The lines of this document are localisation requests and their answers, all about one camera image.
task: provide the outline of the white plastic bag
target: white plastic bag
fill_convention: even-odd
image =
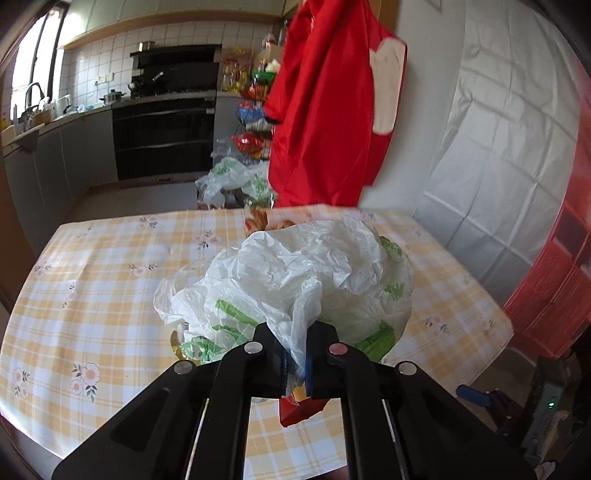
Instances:
[[[267,322],[293,358],[298,384],[306,332],[319,317],[371,358],[400,339],[411,314],[408,257],[350,217],[253,233],[220,252],[194,284],[178,290],[175,278],[163,280],[154,306],[165,323],[189,324],[185,341],[197,358],[218,360]]]
[[[242,189],[251,198],[251,203],[266,205],[273,194],[268,175],[269,162],[245,166],[233,157],[224,157],[209,174],[197,179],[195,185],[199,200],[215,208],[224,207],[226,203],[222,189]]]

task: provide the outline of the window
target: window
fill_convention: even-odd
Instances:
[[[25,111],[25,92],[30,83],[38,82],[50,99],[57,91],[54,79],[59,81],[63,58],[63,50],[57,49],[57,39],[66,11],[67,4],[59,3],[52,8],[45,17],[37,20],[18,46],[11,98],[11,105],[17,106],[17,117]],[[38,105],[40,101],[39,89],[34,87],[29,105]]]

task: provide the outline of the stainless steel pot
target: stainless steel pot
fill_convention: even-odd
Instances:
[[[103,103],[105,105],[110,105],[112,103],[119,102],[121,100],[122,96],[123,96],[123,93],[111,90],[103,98],[99,98],[99,100],[103,100]]]
[[[142,41],[138,43],[138,51],[146,51],[156,46],[155,41]]]

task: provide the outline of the kitchen cabinet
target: kitchen cabinet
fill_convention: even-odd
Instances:
[[[35,258],[38,258],[54,229],[41,197],[33,153],[19,148],[5,159],[5,169],[18,220]]]
[[[95,28],[111,25],[119,21],[119,14],[124,5],[124,0],[95,0],[92,7],[90,18],[86,31],[94,30]]]
[[[72,0],[64,20],[60,45],[97,28],[147,15],[213,10],[235,11],[237,15],[240,14],[238,12],[251,12],[280,17],[284,3],[284,0]]]
[[[87,142],[82,120],[69,122],[60,127],[61,149],[64,154],[66,178],[74,205],[92,186],[92,170],[87,163]]]
[[[197,10],[199,0],[163,0],[158,4],[158,13]]]
[[[66,179],[59,131],[51,131],[39,137],[33,159],[41,198],[49,223],[55,231],[74,206],[74,199]]]
[[[92,186],[118,181],[112,111],[93,113],[77,121],[82,124],[86,141],[80,159],[91,172]]]
[[[229,138],[238,132],[240,120],[236,116],[236,111],[240,102],[242,98],[239,96],[217,97],[216,116],[213,123],[213,148],[216,148],[218,140]]]
[[[147,0],[125,0],[120,20],[152,15],[158,11],[158,3]]]

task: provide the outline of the yellow plaid tablecloth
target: yellow plaid tablecloth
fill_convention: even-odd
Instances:
[[[453,392],[512,336],[483,288],[411,218],[390,210],[310,206],[270,211],[306,222],[352,215],[403,247],[414,267],[413,315],[384,361],[416,362]],[[31,271],[0,352],[0,413],[64,457],[176,358],[152,301],[159,282],[245,237],[245,212],[172,212],[62,225]],[[284,429],[278,403],[253,405],[245,478],[308,478],[346,464],[340,404]]]

